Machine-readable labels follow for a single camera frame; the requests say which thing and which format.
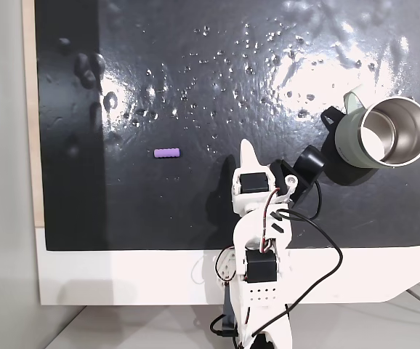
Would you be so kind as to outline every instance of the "black wire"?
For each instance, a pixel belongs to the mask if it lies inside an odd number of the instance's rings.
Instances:
[[[222,256],[223,252],[224,252],[224,251],[226,251],[226,250],[228,250],[228,249],[231,249],[231,248],[233,248],[233,247],[234,247],[234,246],[228,246],[228,247],[225,247],[224,249],[222,249],[222,251],[218,254],[217,261],[215,262],[215,273],[216,273],[216,275],[218,276],[218,278],[219,278],[221,281],[224,281],[224,282],[230,282],[231,280],[233,280],[233,279],[234,279],[234,277],[235,277],[235,275],[236,275],[236,271],[234,270],[234,273],[233,273],[233,275],[231,276],[231,278],[223,278],[223,277],[219,274],[219,272],[218,272],[218,262],[219,262],[220,257]]]
[[[309,218],[309,220],[316,220],[321,212],[321,207],[323,205],[323,194],[321,193],[320,183],[316,180],[315,186],[317,187],[318,192],[318,206],[317,206],[317,212],[313,216]],[[296,222],[304,222],[302,219],[291,217],[289,220],[295,220]]]
[[[320,215],[321,206],[323,205],[323,194],[321,193],[320,183],[316,180],[315,186],[317,187],[318,192],[318,206],[317,206],[317,212],[311,216],[310,220],[316,220],[318,216]]]
[[[275,321],[279,320],[283,316],[288,315],[316,286],[318,286],[319,283],[321,283],[322,281],[326,280],[327,278],[329,278],[331,275],[333,275],[335,272],[338,271],[339,267],[341,267],[342,260],[344,258],[344,256],[342,255],[341,249],[338,247],[338,245],[336,245],[336,243],[333,241],[333,239],[331,239],[329,237],[329,235],[322,228],[320,228],[315,222],[313,222],[310,218],[307,218],[303,214],[300,214],[298,212],[292,211],[291,209],[279,209],[279,210],[277,210],[276,211],[276,214],[278,216],[286,219],[286,220],[292,220],[292,217],[285,216],[284,214],[281,214],[280,212],[292,214],[293,216],[296,216],[296,217],[300,218],[304,222],[309,223],[312,227],[314,227],[315,229],[317,229],[326,238],[326,240],[329,241],[329,243],[334,247],[334,249],[338,252],[339,261],[338,261],[338,264],[336,265],[336,267],[334,267],[329,273],[325,274],[324,276],[322,276],[321,278],[319,278],[316,282],[314,282],[312,284],[312,286],[310,286],[307,289],[307,291],[305,291],[299,298],[297,298],[297,300],[294,303],[292,303],[292,305],[288,309],[286,309],[286,311],[283,311],[278,316],[276,316],[276,317],[272,318],[271,320],[269,320],[265,325],[263,325],[258,330],[256,330],[252,334],[252,337],[257,336],[260,332],[262,332],[264,329],[266,329],[269,325],[271,325]]]
[[[239,349],[238,342],[236,341],[236,337],[238,336],[238,325],[236,324],[236,327],[234,328],[233,332],[233,345],[234,349]]]
[[[219,330],[216,330],[216,329],[214,329],[214,327],[215,327],[215,325],[217,324],[217,322],[218,321],[220,321],[222,318],[224,318],[226,315],[225,314],[222,314],[222,315],[220,315],[220,316],[218,316],[216,319],[214,319],[212,322],[211,322],[211,324],[210,324],[210,331],[212,332],[212,333],[215,333],[217,336],[222,336],[223,335],[223,331],[219,331]]]

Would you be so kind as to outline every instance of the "cable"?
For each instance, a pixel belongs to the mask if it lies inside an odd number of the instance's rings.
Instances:
[[[218,321],[220,321],[222,318],[224,318],[226,315],[225,314],[222,314],[222,315],[220,315],[220,316],[218,316],[216,319],[214,319],[212,322],[211,322],[211,324],[210,324],[210,331],[212,332],[212,333],[215,333],[217,336],[222,336],[223,335],[223,331],[219,331],[219,330],[216,330],[216,329],[214,329],[214,327],[215,327],[215,325],[217,324],[217,322]]]
[[[329,235],[322,228],[320,228],[315,222],[313,222],[310,218],[307,218],[303,214],[300,214],[298,212],[292,211],[291,209],[279,209],[279,210],[277,210],[276,211],[276,214],[278,216],[286,219],[286,220],[292,220],[292,217],[285,216],[284,214],[281,214],[280,212],[292,214],[293,216],[296,216],[297,218],[300,218],[304,222],[309,223],[312,227],[314,227],[315,229],[317,229],[326,238],[326,240],[328,240],[329,243],[331,245],[333,245],[333,248],[338,252],[339,261],[338,261],[338,264],[336,265],[336,267],[334,267],[329,273],[325,274],[324,276],[322,276],[321,278],[319,278],[316,282],[314,282],[312,284],[312,286],[310,286],[307,289],[307,291],[305,291],[299,298],[297,298],[297,300],[294,303],[292,303],[292,305],[288,309],[286,309],[286,311],[283,311],[278,316],[276,316],[276,317],[272,318],[271,320],[269,320],[265,325],[263,325],[258,330],[256,330],[252,334],[252,337],[257,336],[260,332],[262,332],[264,329],[266,329],[269,325],[271,325],[275,321],[279,320],[283,316],[288,315],[316,286],[318,286],[319,283],[323,282],[324,280],[326,280],[327,278],[329,278],[331,275],[333,275],[335,272],[338,271],[339,267],[341,267],[342,260],[344,258],[341,249],[338,247],[338,245],[336,245],[336,243],[333,241],[333,239],[330,238]]]
[[[321,212],[321,207],[323,205],[323,194],[321,193],[320,183],[317,180],[315,181],[315,186],[317,187],[317,192],[318,192],[317,212],[315,212],[315,214],[311,216],[309,220],[316,220],[318,218]],[[291,217],[290,220],[295,220],[296,222],[304,222],[304,220],[299,219],[299,218],[294,218],[294,217]]]
[[[317,206],[317,212],[311,216],[310,220],[316,220],[318,216],[320,215],[321,206],[323,205],[323,195],[321,193],[320,183],[316,180],[315,186],[317,187],[318,192],[318,206]]]
[[[234,349],[239,349],[238,342],[236,341],[236,337],[238,336],[238,325],[236,324],[236,327],[234,328],[233,332],[233,345]]]
[[[249,315],[251,315],[251,307],[247,308],[246,322],[244,323],[245,325],[247,325],[249,322]]]
[[[268,206],[270,205],[271,198],[279,190],[280,188],[275,188],[275,190],[271,192],[270,196],[268,196],[268,200],[267,200],[267,203],[265,204],[265,208],[263,209],[263,231],[262,231],[262,240],[260,240],[260,253],[267,252],[267,249],[265,249],[265,233],[267,232],[267,210],[268,210]]]
[[[218,276],[218,278],[219,278],[221,281],[223,281],[223,282],[230,282],[231,280],[233,280],[233,279],[234,279],[234,277],[235,277],[235,275],[236,275],[236,270],[234,270],[234,273],[233,273],[233,275],[231,276],[231,278],[223,278],[223,277],[219,274],[219,272],[218,272],[218,262],[219,262],[219,259],[220,259],[220,257],[222,256],[223,252],[224,252],[224,251],[227,251],[228,249],[234,249],[234,246],[228,246],[228,247],[225,247],[224,249],[222,249],[222,251],[218,254],[217,261],[215,262],[215,273],[216,273],[216,275]]]

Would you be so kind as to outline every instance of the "robotic arm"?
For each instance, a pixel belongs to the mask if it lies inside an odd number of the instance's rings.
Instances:
[[[284,288],[289,284],[285,279],[289,279],[290,267],[287,254],[279,252],[291,242],[291,223],[276,211],[288,209],[293,196],[297,194],[299,199],[311,189],[324,165],[323,157],[313,147],[302,155],[294,168],[284,161],[262,166],[251,143],[241,143],[241,167],[235,170],[232,185],[233,209],[241,219],[234,230],[234,247],[227,249],[216,266],[226,289],[225,309],[234,312],[239,348],[250,348],[257,329],[288,308]],[[220,274],[232,277],[222,278]],[[288,316],[260,333],[275,349],[292,348]]]

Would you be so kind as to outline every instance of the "red wire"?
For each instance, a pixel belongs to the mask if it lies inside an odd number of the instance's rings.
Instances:
[[[280,190],[280,188],[275,188],[275,190],[270,194],[270,196],[268,197],[267,203],[265,204],[265,208],[263,210],[262,250],[260,251],[261,253],[265,253],[264,248],[265,248],[265,233],[267,231],[267,210],[268,210],[268,206],[270,205],[271,198],[273,197],[273,195],[275,195],[279,190]]]

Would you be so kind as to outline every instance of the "gray wall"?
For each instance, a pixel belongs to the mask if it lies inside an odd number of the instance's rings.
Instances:
[[[40,349],[80,310],[41,307],[20,0],[0,0],[0,349]]]

